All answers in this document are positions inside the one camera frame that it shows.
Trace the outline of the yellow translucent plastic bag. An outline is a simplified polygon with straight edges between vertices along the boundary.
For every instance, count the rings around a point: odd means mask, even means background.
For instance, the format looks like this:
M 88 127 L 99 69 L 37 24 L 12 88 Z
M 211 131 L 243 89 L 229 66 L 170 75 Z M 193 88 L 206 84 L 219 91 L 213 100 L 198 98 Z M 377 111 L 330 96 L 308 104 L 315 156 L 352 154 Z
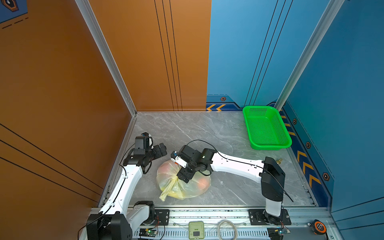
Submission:
M 177 174 L 182 168 L 172 160 L 164 162 L 157 170 L 157 184 L 162 191 L 159 199 L 164 202 L 167 197 L 184 200 L 204 194 L 211 186 L 211 177 L 197 172 L 188 183 Z

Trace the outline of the green plastic mesh basket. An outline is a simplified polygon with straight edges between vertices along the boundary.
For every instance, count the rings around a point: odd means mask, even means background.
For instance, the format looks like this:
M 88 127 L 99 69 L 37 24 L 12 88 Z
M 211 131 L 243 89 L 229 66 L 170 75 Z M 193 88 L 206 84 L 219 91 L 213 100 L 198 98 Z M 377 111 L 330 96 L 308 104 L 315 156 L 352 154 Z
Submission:
M 278 151 L 292 145 L 279 111 L 270 106 L 246 106 L 243 115 L 254 150 Z

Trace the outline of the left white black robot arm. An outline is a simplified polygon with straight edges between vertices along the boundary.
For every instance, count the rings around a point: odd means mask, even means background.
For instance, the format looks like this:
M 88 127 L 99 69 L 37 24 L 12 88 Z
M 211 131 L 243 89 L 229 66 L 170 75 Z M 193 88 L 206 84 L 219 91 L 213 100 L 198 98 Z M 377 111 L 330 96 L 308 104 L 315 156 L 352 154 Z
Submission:
M 84 229 L 88 240 L 131 240 L 135 231 L 142 225 L 161 222 L 152 201 L 139 201 L 128 212 L 128 206 L 136 185 L 145 168 L 136 164 L 122 167 L 122 173 L 110 198 L 99 213 L 91 214 Z

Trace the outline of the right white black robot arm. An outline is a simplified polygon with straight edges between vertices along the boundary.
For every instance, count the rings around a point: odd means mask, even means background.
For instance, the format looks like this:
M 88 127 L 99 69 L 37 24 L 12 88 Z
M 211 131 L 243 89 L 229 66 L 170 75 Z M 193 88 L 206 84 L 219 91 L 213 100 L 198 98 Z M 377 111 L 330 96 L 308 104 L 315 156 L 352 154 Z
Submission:
M 178 152 L 171 153 L 171 160 L 181 166 L 177 177 L 186 184 L 195 173 L 210 176 L 213 172 L 230 173 L 260 184 L 266 199 L 263 220 L 268 225 L 283 225 L 286 174 L 273 158 L 247 160 L 225 155 L 215 148 L 199 152 L 184 145 Z

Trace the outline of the green square device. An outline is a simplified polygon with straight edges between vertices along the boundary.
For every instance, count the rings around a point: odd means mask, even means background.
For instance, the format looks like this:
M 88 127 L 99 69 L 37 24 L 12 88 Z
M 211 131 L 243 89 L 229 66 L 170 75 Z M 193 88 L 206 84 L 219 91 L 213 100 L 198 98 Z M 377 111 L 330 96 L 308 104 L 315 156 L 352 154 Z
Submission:
M 204 222 L 189 222 L 189 240 L 203 240 L 205 238 Z

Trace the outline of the left green circuit board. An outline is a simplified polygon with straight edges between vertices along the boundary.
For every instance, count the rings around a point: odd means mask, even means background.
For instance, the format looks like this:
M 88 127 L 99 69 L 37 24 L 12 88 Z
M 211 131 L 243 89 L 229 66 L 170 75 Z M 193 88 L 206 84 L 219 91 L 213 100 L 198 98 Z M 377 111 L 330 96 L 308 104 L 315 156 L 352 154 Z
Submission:
M 144 240 L 154 240 L 155 237 L 158 235 L 157 229 L 140 229 L 138 238 L 144 239 Z

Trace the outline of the green circuit board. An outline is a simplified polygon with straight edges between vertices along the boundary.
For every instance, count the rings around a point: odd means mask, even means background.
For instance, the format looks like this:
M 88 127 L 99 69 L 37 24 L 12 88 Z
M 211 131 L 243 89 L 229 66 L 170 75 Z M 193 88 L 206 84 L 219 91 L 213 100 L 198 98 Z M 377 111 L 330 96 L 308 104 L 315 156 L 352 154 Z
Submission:
M 283 240 L 286 234 L 289 234 L 290 231 L 283 230 L 280 228 L 268 228 L 268 235 L 271 240 Z
M 138 238 L 144 239 L 144 240 L 154 240 L 155 237 L 158 235 L 157 229 L 140 229 Z

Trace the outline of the right green circuit board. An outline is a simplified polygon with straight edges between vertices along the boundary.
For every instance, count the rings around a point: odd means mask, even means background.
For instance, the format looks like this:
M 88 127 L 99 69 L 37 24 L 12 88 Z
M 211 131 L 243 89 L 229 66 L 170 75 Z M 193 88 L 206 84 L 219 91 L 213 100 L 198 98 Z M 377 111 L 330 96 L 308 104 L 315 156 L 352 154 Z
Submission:
M 289 234 L 290 231 L 283 230 L 280 228 L 268 228 L 268 235 L 271 240 L 283 240 L 286 234 Z

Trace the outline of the orange black tape measure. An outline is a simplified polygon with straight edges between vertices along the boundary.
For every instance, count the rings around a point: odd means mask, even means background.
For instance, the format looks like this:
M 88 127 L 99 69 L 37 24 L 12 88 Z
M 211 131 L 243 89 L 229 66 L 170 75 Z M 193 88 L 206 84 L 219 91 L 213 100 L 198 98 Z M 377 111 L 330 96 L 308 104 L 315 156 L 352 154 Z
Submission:
M 310 228 L 316 235 L 325 235 L 327 233 L 325 224 L 319 220 L 313 220 L 310 223 Z

